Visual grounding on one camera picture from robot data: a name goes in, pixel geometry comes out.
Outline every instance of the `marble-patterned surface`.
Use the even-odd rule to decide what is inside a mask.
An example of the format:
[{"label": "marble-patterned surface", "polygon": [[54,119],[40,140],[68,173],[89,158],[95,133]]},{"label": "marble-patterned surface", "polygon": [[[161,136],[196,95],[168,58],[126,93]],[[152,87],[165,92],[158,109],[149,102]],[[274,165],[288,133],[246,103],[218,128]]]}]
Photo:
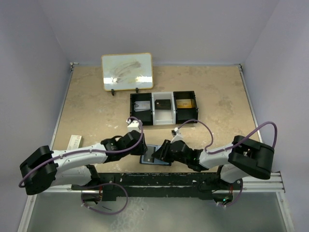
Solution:
[{"label": "marble-patterned surface", "polygon": [[[154,87],[140,92],[194,90],[199,120],[213,132],[211,148],[231,142],[235,135],[247,135],[255,128],[244,86],[236,66],[158,66],[154,67]],[[118,91],[115,96],[103,87],[101,67],[75,67],[65,101],[53,149],[64,150],[72,134],[83,137],[82,146],[127,133],[130,93]],[[148,144],[160,145],[172,139],[175,126],[145,130]],[[200,124],[183,128],[185,142],[201,149],[210,142],[208,131]],[[126,156],[117,162],[98,164],[99,172],[192,172],[184,164],[172,166],[145,165],[138,156]]]}]

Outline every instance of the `lavender wall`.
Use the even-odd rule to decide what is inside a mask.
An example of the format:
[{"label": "lavender wall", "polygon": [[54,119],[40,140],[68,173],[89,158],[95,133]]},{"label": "lavender wall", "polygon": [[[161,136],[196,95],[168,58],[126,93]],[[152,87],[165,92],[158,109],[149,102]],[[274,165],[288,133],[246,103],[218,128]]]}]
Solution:
[{"label": "lavender wall", "polygon": [[[259,123],[278,125],[274,170],[281,170],[296,231],[308,231],[309,2],[281,0],[244,65]],[[272,128],[262,131],[271,144]]]},{"label": "lavender wall", "polygon": [[151,52],[154,63],[244,62],[279,0],[40,0],[70,61]]},{"label": "lavender wall", "polygon": [[1,231],[16,231],[26,194],[19,164],[51,141],[69,62],[36,0],[0,0]]}]

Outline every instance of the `cable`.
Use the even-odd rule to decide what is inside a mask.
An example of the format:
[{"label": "cable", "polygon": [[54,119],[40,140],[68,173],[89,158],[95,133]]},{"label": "cable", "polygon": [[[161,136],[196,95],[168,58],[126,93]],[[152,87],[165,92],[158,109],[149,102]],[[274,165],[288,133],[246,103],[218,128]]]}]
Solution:
[{"label": "cable", "polygon": [[207,148],[210,147],[212,144],[213,144],[213,135],[212,135],[212,132],[210,130],[210,128],[208,126],[206,126],[206,124],[204,124],[203,122],[199,121],[199,120],[196,120],[196,119],[190,119],[188,121],[185,121],[184,123],[182,123],[178,129],[180,129],[184,124],[188,123],[188,122],[199,122],[201,123],[204,127],[207,128],[207,130],[209,131],[209,133],[211,134],[211,143],[208,144],[204,149],[205,151],[210,154],[210,155],[214,155],[214,154],[217,154],[219,152],[222,152],[222,151],[225,151],[225,150],[230,150],[230,149],[233,149],[237,146],[239,146],[240,144],[242,144],[243,142],[245,142],[247,139],[249,139],[254,133],[256,133],[258,130],[260,130],[262,127],[264,127],[265,125],[267,124],[271,124],[273,125],[274,127],[274,130],[275,130],[275,135],[274,135],[274,142],[272,144],[272,148],[275,148],[276,146],[276,142],[277,142],[277,134],[278,134],[278,129],[277,129],[277,125],[274,123],[274,122],[271,122],[271,121],[268,121],[268,122],[264,122],[262,123],[261,125],[259,125],[257,128],[255,128],[253,131],[251,131],[246,137],[244,137],[242,140],[240,140],[238,143],[236,143],[235,145],[232,145],[232,146],[229,146],[229,147],[225,147],[224,149],[220,149],[220,150],[217,150],[217,151],[207,151]]},{"label": "cable", "polygon": [[100,198],[102,199],[103,194],[101,194],[101,192],[102,192],[102,186],[100,186],[100,188],[98,189],[98,194]]},{"label": "cable", "polygon": [[242,190],[243,190],[243,181],[242,181],[242,179],[241,179],[241,183],[240,183],[240,184],[241,184],[241,186],[240,186],[239,194],[237,195],[237,197],[235,198],[235,200],[233,200],[233,201],[230,202],[229,204],[226,204],[226,206],[231,206],[231,205],[235,204],[236,201],[238,201],[238,199],[240,198],[241,193],[242,193]]},{"label": "cable", "polygon": [[83,200],[83,195],[81,195],[81,200],[82,200],[82,203],[83,203],[82,206],[85,206],[86,208],[88,208],[88,209],[90,209],[90,210],[92,210],[92,211],[94,211],[94,212],[96,212],[96,213],[103,214],[103,215],[115,215],[115,214],[121,213],[121,212],[126,208],[127,203],[128,203],[128,201],[129,201],[129,195],[128,195],[126,189],[125,189],[123,186],[121,186],[121,185],[119,185],[119,184],[117,184],[117,183],[105,183],[105,184],[100,184],[100,185],[95,185],[95,186],[88,186],[88,187],[81,186],[81,187],[82,187],[83,189],[94,189],[94,188],[99,188],[99,187],[101,187],[101,186],[107,186],[107,185],[115,185],[115,186],[118,186],[119,188],[121,188],[121,189],[124,191],[124,193],[125,193],[125,195],[126,195],[126,203],[125,203],[124,207],[122,207],[120,210],[118,210],[118,211],[116,211],[116,212],[112,212],[112,213],[103,212],[103,211],[97,210],[97,209],[92,208],[92,207],[90,207],[89,205],[87,205],[86,202]]},{"label": "cable", "polygon": [[[136,117],[129,117],[128,120],[129,120],[129,119],[136,120],[136,121],[139,123],[139,126],[140,126],[140,138],[139,138],[139,140],[138,140],[132,147],[129,147],[129,148],[126,148],[126,149],[120,150],[120,151],[105,151],[105,150],[100,150],[100,149],[92,149],[92,150],[90,151],[90,149],[84,149],[84,150],[77,150],[77,151],[67,152],[67,153],[64,153],[62,156],[63,156],[63,157],[66,157],[66,156],[75,155],[75,154],[79,154],[79,153],[83,153],[83,152],[93,152],[93,151],[94,151],[94,152],[109,153],[109,154],[118,154],[118,153],[127,152],[127,151],[132,150],[133,148],[135,148],[136,146],[138,146],[138,145],[140,144],[141,140],[143,139],[143,132],[144,132],[144,130],[143,130],[142,122],[141,122],[139,119],[137,119]],[[55,156],[55,157],[52,157],[52,158],[50,158],[50,159],[44,161],[43,163],[39,164],[38,166],[36,166],[34,169],[32,169],[30,172],[28,172],[28,173],[22,178],[22,180],[19,182],[18,186],[19,186],[20,188],[24,188],[25,185],[22,185],[22,184],[23,184],[23,183],[25,182],[25,180],[27,180],[27,178],[28,178],[29,176],[31,176],[36,170],[38,170],[39,168],[43,167],[44,165],[47,165],[48,163],[53,162],[53,161],[55,161],[55,160],[57,160],[57,159],[60,159],[60,158],[61,158],[60,155],[59,155],[59,156]]]},{"label": "cable", "polygon": [[210,146],[213,144],[213,135],[212,135],[212,132],[211,132],[210,128],[209,128],[205,123],[203,123],[203,122],[201,122],[201,121],[199,121],[199,120],[197,120],[197,119],[190,119],[190,120],[187,120],[187,121],[185,121],[184,123],[182,123],[182,124],[178,127],[178,129],[180,129],[181,127],[183,127],[184,124],[186,124],[186,123],[188,123],[188,122],[199,122],[199,123],[202,124],[204,127],[206,127],[207,130],[209,131],[209,133],[211,134],[211,143],[208,144],[208,145],[205,147],[205,151],[206,151],[206,148],[210,147]]},{"label": "cable", "polygon": [[233,194],[233,189],[233,185],[231,184],[229,193]]},{"label": "cable", "polygon": [[96,198],[96,197],[94,197],[94,196],[93,196],[92,194],[90,194],[90,193],[84,193],[84,194],[83,194],[83,191],[82,191],[82,197],[85,196],[85,195],[90,196],[90,197],[93,197],[94,203],[96,203],[96,204],[98,204],[98,203],[102,200],[101,197]]}]

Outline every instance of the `glass panel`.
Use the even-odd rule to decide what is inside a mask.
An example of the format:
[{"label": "glass panel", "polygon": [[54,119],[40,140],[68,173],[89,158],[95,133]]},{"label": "glass panel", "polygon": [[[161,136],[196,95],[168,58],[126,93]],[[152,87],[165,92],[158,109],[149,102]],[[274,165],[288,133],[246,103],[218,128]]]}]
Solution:
[{"label": "glass panel", "polygon": [[[103,203],[120,209],[124,198]],[[127,208],[105,216],[81,207],[78,192],[38,195],[28,232],[285,232],[276,193],[243,193],[222,208],[194,198],[130,198]]]}]

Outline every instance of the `black compartment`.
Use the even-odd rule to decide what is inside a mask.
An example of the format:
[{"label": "black compartment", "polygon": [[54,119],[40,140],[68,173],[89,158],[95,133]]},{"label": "black compartment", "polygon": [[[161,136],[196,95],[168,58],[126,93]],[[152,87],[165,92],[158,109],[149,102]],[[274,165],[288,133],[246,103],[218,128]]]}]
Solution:
[{"label": "black compartment", "polygon": [[[134,104],[138,101],[150,101],[150,110],[134,111]],[[149,126],[154,124],[153,106],[151,93],[131,93],[130,94],[130,116],[137,117],[143,122],[143,125]]]},{"label": "black compartment", "polygon": [[[174,94],[174,103],[176,109],[176,124],[184,123],[189,119],[198,119],[198,107],[197,101],[195,99],[194,91],[177,91],[173,92]],[[191,109],[178,109],[176,100],[179,99],[193,99],[195,103],[195,108]]]}]

